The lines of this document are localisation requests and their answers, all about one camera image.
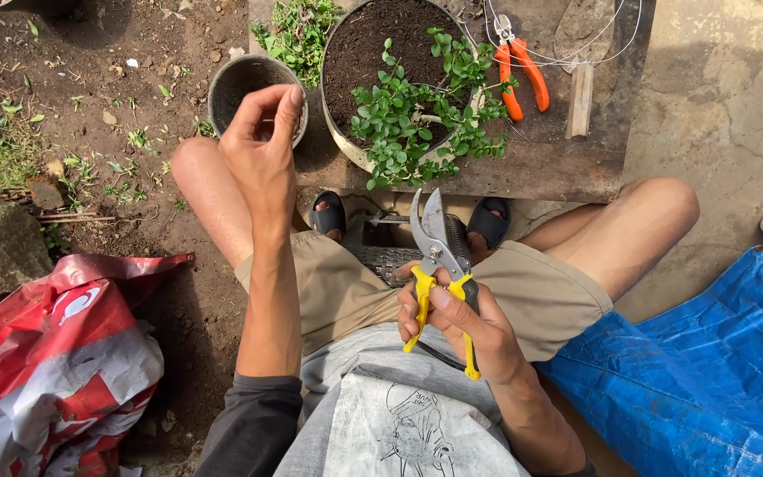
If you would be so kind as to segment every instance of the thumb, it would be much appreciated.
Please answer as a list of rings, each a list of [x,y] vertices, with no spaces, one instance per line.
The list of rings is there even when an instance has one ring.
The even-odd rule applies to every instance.
[[[278,103],[272,141],[277,144],[292,145],[293,132],[296,130],[296,123],[304,102],[305,92],[302,91],[302,87],[294,86],[284,93]]]
[[[479,341],[487,331],[487,324],[462,299],[455,298],[444,287],[431,287],[429,301],[434,305],[434,315],[446,318],[449,323]]]

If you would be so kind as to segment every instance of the trowel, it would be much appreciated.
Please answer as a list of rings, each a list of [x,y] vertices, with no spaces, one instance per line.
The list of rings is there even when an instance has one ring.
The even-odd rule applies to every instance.
[[[570,0],[555,30],[555,57],[573,75],[565,137],[588,139],[593,107],[593,68],[605,58],[614,38],[614,0]]]

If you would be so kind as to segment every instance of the blue tarp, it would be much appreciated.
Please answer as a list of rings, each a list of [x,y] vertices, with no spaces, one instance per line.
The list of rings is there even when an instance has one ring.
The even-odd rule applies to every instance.
[[[539,368],[645,477],[763,477],[763,247],[655,318],[609,313]]]

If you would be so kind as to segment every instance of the wicker stool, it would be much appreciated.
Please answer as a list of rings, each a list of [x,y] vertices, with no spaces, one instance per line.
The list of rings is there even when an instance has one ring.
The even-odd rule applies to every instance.
[[[457,216],[446,214],[446,233],[449,248],[456,257],[472,263],[467,249],[464,223]],[[397,247],[393,243],[393,228],[409,226],[409,218],[379,212],[358,213],[348,223],[344,247],[352,252],[364,266],[371,269],[391,288],[400,288],[408,283],[396,277],[396,269],[412,260],[422,260],[418,248]]]

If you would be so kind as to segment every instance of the hand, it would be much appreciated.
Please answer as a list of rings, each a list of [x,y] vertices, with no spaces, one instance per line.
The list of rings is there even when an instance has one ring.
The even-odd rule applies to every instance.
[[[409,263],[408,270],[417,263]],[[403,269],[397,271],[397,275],[401,276]],[[435,275],[440,283],[449,283],[446,269],[439,269]],[[416,319],[419,306],[414,298],[414,282],[403,287],[397,298],[402,304],[397,315],[399,334],[402,341],[408,341],[419,331]],[[514,336],[514,329],[493,298],[490,288],[479,284],[481,316],[476,315],[466,302],[455,298],[443,287],[433,287],[429,291],[429,302],[426,325],[430,324],[443,333],[462,363],[466,359],[464,332],[469,334],[476,349],[479,371],[490,385],[512,385],[520,379],[535,378],[536,381],[535,370],[525,360]]]
[[[253,235],[290,233],[296,206],[293,132],[303,103],[304,92],[294,85],[251,92],[219,141],[219,150],[249,209]],[[272,137],[262,142],[267,119],[274,119]]]

